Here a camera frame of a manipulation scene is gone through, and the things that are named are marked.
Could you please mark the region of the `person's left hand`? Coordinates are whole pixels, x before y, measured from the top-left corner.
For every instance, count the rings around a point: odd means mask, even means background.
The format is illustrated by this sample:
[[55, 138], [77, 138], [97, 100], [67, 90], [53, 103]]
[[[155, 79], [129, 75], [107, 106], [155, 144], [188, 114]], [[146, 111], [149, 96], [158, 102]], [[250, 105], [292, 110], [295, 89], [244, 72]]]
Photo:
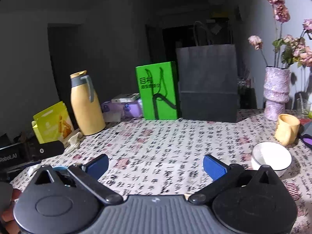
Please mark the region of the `person's left hand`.
[[1, 219], [3, 220], [3, 226], [9, 234], [20, 233], [19, 225], [14, 219], [13, 209], [15, 205], [15, 200], [17, 200], [21, 194], [21, 190], [13, 189], [10, 206], [1, 215]]

